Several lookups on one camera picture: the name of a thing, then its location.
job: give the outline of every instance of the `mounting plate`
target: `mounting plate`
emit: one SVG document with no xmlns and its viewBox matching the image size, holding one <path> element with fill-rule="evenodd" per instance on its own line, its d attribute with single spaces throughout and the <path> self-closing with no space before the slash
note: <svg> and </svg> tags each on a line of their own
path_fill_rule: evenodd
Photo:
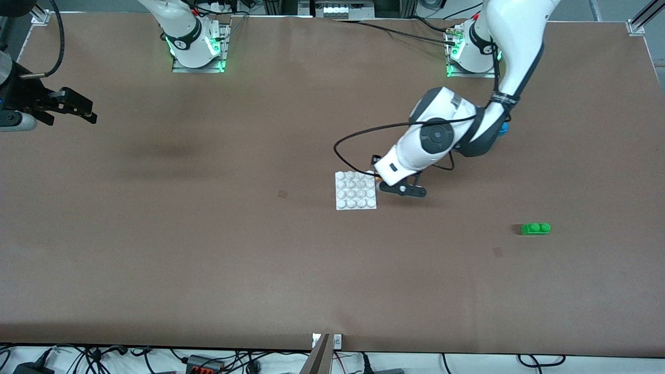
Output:
<svg viewBox="0 0 665 374">
<path fill-rule="evenodd" d="M 626 29 L 628 30 L 628 35 L 631 37 L 644 36 L 644 27 L 638 27 L 637 29 L 634 29 L 632 19 L 626 21 Z"/>
<path fill-rule="evenodd" d="M 314 348 L 317 345 L 317 342 L 319 341 L 319 338 L 321 337 L 321 334 L 313 333 L 312 334 L 312 348 Z M 334 334 L 333 335 L 333 346 L 332 348 L 335 351 L 340 351 L 342 349 L 342 334 Z"/>
<path fill-rule="evenodd" d="M 446 76 L 447 77 L 464 77 L 464 78 L 491 78 L 494 79 L 494 68 L 492 67 L 490 70 L 484 72 L 484 73 L 472 73 L 468 70 L 465 70 L 463 67 L 460 66 L 460 64 L 457 63 L 457 61 L 453 60 L 450 58 L 450 55 L 453 53 L 457 53 L 459 50 L 459 46 L 462 44 L 463 41 L 463 36 L 459 34 L 461 25 L 456 25 L 452 30 L 457 31 L 457 34 L 449 34 L 449 33 L 443 33 L 444 34 L 444 40 L 445 41 L 451 41 L 456 43 L 456 45 L 446 45 Z"/>
<path fill-rule="evenodd" d="M 224 73 L 224 70 L 226 70 L 226 57 L 229 52 L 230 36 L 230 25 L 225 23 L 219 24 L 219 42 L 211 43 L 213 48 L 217 47 L 221 51 L 218 56 L 212 59 L 208 64 L 198 68 L 185 67 L 183 64 L 179 63 L 178 60 L 173 58 L 171 71 L 173 73 Z"/>
</svg>

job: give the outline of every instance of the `green toy brick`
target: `green toy brick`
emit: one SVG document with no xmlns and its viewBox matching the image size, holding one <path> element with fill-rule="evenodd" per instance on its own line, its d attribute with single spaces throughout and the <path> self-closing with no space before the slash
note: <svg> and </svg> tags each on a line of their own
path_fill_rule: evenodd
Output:
<svg viewBox="0 0 665 374">
<path fill-rule="evenodd" d="M 549 224 L 524 224 L 522 225 L 522 235 L 547 235 L 551 228 Z"/>
</svg>

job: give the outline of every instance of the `brown table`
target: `brown table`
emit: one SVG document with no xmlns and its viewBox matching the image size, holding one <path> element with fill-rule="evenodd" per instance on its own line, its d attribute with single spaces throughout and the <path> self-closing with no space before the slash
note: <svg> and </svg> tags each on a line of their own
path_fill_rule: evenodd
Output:
<svg viewBox="0 0 665 374">
<path fill-rule="evenodd" d="M 220 75 L 172 74 L 150 15 L 64 21 L 45 83 L 99 123 L 0 136 L 0 340 L 665 354 L 665 101 L 623 24 L 551 23 L 488 155 L 425 171 L 423 200 L 338 212 L 338 138 L 436 86 L 484 104 L 492 82 L 447 79 L 439 45 L 322 19 L 245 20 Z M 57 49 L 55 23 L 35 28 L 21 62 Z M 366 168 L 403 130 L 340 150 Z"/>
</svg>

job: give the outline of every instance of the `floor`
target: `floor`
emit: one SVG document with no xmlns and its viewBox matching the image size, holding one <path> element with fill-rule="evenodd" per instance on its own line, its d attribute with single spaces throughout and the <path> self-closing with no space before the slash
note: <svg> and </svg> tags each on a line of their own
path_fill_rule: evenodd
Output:
<svg viewBox="0 0 665 374">
<path fill-rule="evenodd" d="M 479 0 L 449 0 L 441 11 L 433 12 L 418 6 L 421 16 L 440 18 L 451 13 L 475 5 Z M 648 0 L 561 0 L 552 20 L 555 21 L 617 21 L 623 22 L 633 17 Z M 61 11 L 145 11 L 136 0 L 58 0 Z M 475 13 L 469 10 L 460 13 L 460 17 L 470 17 Z M 16 57 L 23 44 L 22 40 L 29 28 L 29 18 L 15 20 L 12 25 L 8 51 Z M 665 84 L 665 15 L 659 15 L 646 27 L 646 40 L 654 61 L 654 67 L 661 83 Z M 43 347 L 16 347 L 7 362 L 3 373 L 10 373 L 22 362 L 34 361 L 42 352 Z M 208 357 L 225 356 L 229 352 L 219 351 L 185 351 L 177 350 L 180 355 L 198 353 Z M 362 370 L 362 358 L 358 354 L 349 353 L 342 359 L 346 373 Z M 423 353 L 370 353 L 374 370 L 402 368 L 405 373 L 445 373 L 441 355 Z M 447 354 L 450 372 L 462 373 L 536 373 L 519 364 L 514 355 L 464 355 Z M 61 349 L 60 353 L 51 355 L 48 366 L 64 373 L 76 358 L 72 349 Z M 556 357 L 544 357 L 543 362 L 554 362 Z M 262 360 L 262 371 L 265 373 L 297 373 L 303 362 L 304 355 L 270 355 Z M 142 357 L 126 355 L 105 357 L 104 363 L 111 374 L 147 373 Z M 177 361 L 168 350 L 155 350 L 150 354 L 150 363 L 155 372 L 183 371 L 184 366 Z M 342 373 L 339 365 L 333 365 L 333 373 Z M 558 367 L 548 367 L 545 374 L 564 373 L 665 373 L 665 359 L 627 359 L 608 357 L 568 357 Z"/>
</svg>

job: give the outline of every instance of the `power adapter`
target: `power adapter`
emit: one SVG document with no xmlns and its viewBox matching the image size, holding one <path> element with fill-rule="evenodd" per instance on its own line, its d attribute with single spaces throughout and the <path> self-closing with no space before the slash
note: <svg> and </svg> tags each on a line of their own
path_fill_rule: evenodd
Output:
<svg viewBox="0 0 665 374">
<path fill-rule="evenodd" d="M 36 362 L 24 362 L 18 364 L 14 369 L 14 374 L 55 374 L 55 371 L 45 367 L 46 358 L 49 356 L 51 348 L 44 352 Z"/>
</svg>

